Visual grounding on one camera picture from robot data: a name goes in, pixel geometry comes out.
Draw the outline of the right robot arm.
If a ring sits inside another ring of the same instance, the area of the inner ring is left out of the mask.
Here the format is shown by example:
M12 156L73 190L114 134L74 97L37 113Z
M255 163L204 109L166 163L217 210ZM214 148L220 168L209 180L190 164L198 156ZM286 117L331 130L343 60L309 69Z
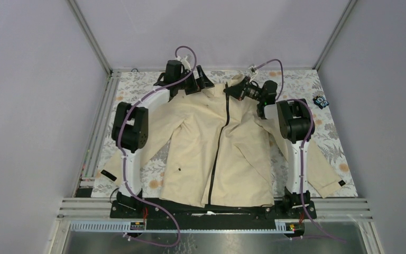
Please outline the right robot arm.
M311 135L315 131L313 117L304 99L278 101L278 85L268 80L257 86L251 78L226 87L224 93L239 101L248 97L258 102L256 112L263 120L277 120L276 129L287 149L288 179L282 198L282 211L297 217L310 205L307 180L307 158Z

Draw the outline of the beige zip-up jacket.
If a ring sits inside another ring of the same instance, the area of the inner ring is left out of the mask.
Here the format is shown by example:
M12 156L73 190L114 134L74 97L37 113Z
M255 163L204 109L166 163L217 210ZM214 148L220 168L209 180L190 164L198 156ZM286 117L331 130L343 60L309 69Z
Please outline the beige zip-up jacket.
M269 137L286 161L287 149L275 128L278 121L259 118L255 100L238 101L224 93L243 78L239 74L191 95L179 91L149 113L141 167L169 144L161 199L195 207L273 205ZM321 196L340 188L339 175L311 141L307 180Z

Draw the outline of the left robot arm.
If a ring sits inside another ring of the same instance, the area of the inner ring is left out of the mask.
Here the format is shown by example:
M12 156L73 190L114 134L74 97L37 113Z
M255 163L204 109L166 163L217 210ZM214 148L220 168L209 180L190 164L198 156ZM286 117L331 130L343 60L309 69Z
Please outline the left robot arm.
M143 210L140 169L142 149L149 137L149 113L169 103L180 90L190 95L213 86L200 65L190 68L184 59L169 60L152 91L134 103L117 105L112 128L112 139L122 154L117 200L129 217L137 217Z

